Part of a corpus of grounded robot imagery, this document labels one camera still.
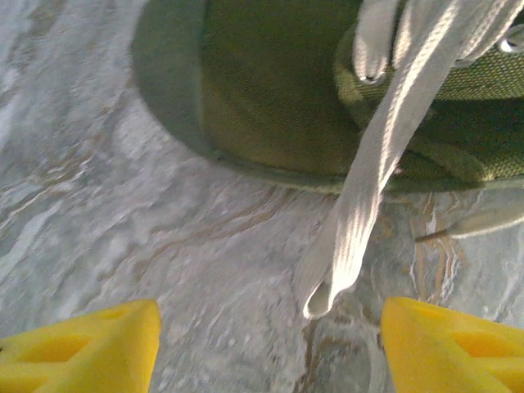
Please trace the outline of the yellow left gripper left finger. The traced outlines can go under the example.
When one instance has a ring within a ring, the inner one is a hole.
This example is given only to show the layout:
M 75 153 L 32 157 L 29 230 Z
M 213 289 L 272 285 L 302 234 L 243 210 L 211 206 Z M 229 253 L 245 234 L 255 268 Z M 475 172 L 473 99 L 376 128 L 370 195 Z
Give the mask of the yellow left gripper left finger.
M 156 301 L 130 301 L 4 337 L 1 390 L 147 392 L 159 346 Z

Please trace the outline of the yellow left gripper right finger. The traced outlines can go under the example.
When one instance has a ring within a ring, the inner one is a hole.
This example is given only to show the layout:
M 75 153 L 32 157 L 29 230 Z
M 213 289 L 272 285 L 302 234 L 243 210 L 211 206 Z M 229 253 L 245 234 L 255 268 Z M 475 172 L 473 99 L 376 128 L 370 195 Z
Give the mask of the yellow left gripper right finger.
M 398 392 L 521 392 L 523 331 L 405 297 L 386 300 L 381 334 Z

